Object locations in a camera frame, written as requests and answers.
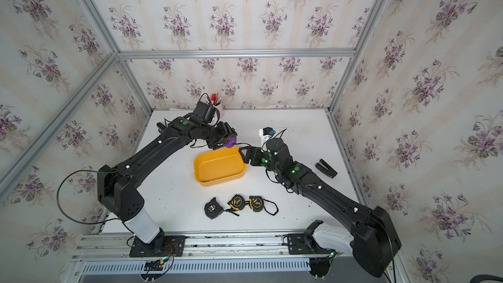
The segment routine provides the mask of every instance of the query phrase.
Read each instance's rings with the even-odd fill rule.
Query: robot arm
[[[162,247],[163,231],[150,218],[144,199],[137,188],[156,167],[175,151],[194,139],[206,140],[214,150],[236,142],[236,132],[228,123],[210,126],[217,109],[198,102],[194,112],[173,119],[168,125],[158,123],[161,134],[135,155],[117,164],[100,168],[97,175],[97,198],[146,244],[151,251]]]
[[[286,189],[317,203],[340,221],[351,235],[348,239],[336,231],[337,228],[316,221],[304,233],[306,245],[316,252],[318,247],[340,248],[341,239],[342,242],[349,240],[353,256],[361,267],[375,277],[381,277],[401,247],[388,213],[379,206],[372,210],[356,203],[325,184],[310,168],[293,160],[281,138],[269,139],[266,147],[264,151],[259,147],[244,147],[239,152],[245,163],[265,167],[276,174],[276,179]]]

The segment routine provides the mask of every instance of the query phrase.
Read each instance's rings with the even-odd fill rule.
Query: yellow plastic tray
[[[194,177],[205,187],[241,178],[246,169],[237,147],[199,154],[194,160]]]

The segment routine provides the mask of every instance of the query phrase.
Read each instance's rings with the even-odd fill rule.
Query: white tabletop
[[[156,110],[141,138],[139,149],[154,140],[159,132],[157,122],[183,116],[187,110]],[[236,129],[237,141],[260,146],[259,129],[272,127],[279,131],[288,128],[282,136],[294,160],[310,167],[325,183],[347,197],[358,201],[343,158],[333,137],[324,110],[225,110],[222,121]],[[197,145],[205,142],[198,140]],[[185,147],[171,155],[145,179],[138,191],[145,198],[145,208],[154,222],[165,232],[221,232],[221,231],[277,231],[307,228],[314,220],[323,220],[333,226],[342,225],[311,200],[298,194],[289,194],[280,184],[267,179],[264,167],[247,167],[244,176],[230,182],[203,187],[194,179],[194,158],[208,152],[208,148]],[[316,169],[322,158],[338,175],[331,179]],[[260,195],[275,202],[279,213],[270,216],[265,211],[240,211],[239,217],[223,212],[211,220],[204,214],[204,204],[213,197],[225,209],[227,202],[241,194]],[[274,212],[273,204],[266,203]],[[105,223],[103,233],[128,233],[118,222]]]

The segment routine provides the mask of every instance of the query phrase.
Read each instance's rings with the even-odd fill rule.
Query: mounting plate
[[[164,243],[166,249],[158,255],[155,255],[150,249],[146,247],[146,245],[138,239],[138,237],[134,238],[133,245],[131,247],[131,251],[129,251],[129,256],[131,258],[134,257],[166,257],[171,254],[171,250],[167,248],[169,244],[176,244],[178,246],[178,251],[174,255],[175,257],[181,257],[182,252],[184,251],[185,246],[185,236],[164,236]]]
[[[287,245],[288,245],[288,254],[291,255],[309,255],[313,252],[307,248],[307,245],[304,242],[304,234],[287,234]],[[317,250],[317,254],[329,254],[332,253],[333,249],[324,249],[319,248]]]

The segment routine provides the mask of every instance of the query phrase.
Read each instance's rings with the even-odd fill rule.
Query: wall
[[[77,0],[0,0],[0,175],[19,158],[107,52]],[[145,116],[111,71],[0,204],[0,282],[55,282],[74,240],[97,228],[63,217],[60,181],[77,169],[127,158]],[[96,177],[76,175],[61,205],[83,221],[103,218]]]
[[[224,107],[327,107],[349,58],[133,60],[153,107],[194,108],[219,92]]]
[[[122,50],[353,47],[374,0],[95,0]]]
[[[77,0],[0,0],[0,176],[106,51]]]
[[[390,0],[336,121],[412,282],[503,276],[503,0]]]

